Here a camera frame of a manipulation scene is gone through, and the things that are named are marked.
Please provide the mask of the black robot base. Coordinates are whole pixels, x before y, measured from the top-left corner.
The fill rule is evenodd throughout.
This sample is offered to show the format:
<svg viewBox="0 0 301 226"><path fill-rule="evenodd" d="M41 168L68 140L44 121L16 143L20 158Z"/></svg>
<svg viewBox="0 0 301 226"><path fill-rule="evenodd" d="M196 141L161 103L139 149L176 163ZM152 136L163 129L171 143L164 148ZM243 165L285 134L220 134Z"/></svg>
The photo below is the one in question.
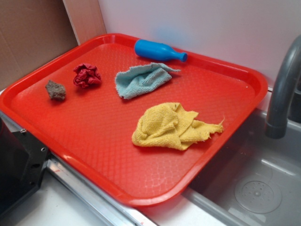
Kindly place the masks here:
<svg viewBox="0 0 301 226"><path fill-rule="evenodd" d="M0 121L0 217L40 189L49 149L30 132L11 132Z"/></svg>

